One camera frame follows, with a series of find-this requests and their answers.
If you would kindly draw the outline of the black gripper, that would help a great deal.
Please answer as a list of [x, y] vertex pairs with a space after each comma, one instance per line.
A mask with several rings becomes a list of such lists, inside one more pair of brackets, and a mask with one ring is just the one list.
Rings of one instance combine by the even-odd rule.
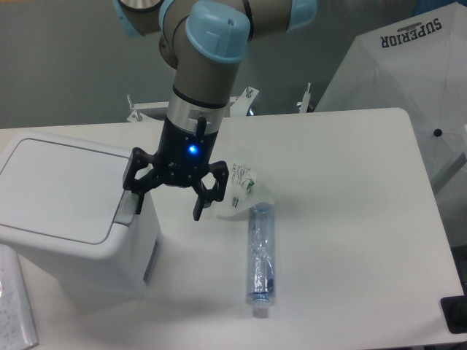
[[[206, 129], [207, 119], [202, 114], [195, 120], [194, 131], [186, 131], [166, 118], [154, 155], [139, 147], [131, 150], [123, 189], [137, 196], [135, 214], [141, 214], [145, 194], [163, 183], [194, 189], [198, 196], [193, 209], [195, 221], [200, 220], [202, 211], [213, 201], [223, 201], [229, 170], [224, 160], [209, 164], [217, 133], [206, 133]], [[215, 179], [211, 189], [202, 182], [207, 174]]]

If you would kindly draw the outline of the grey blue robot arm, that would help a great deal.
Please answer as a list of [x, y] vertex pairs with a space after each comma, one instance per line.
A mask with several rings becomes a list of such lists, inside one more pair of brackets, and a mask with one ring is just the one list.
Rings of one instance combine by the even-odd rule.
[[231, 91], [254, 39], [310, 24], [316, 1], [115, 1], [129, 36], [161, 35], [159, 50], [175, 71], [158, 149], [134, 148], [123, 189], [139, 201], [162, 184], [194, 189], [194, 219], [224, 199], [228, 166], [210, 162]]

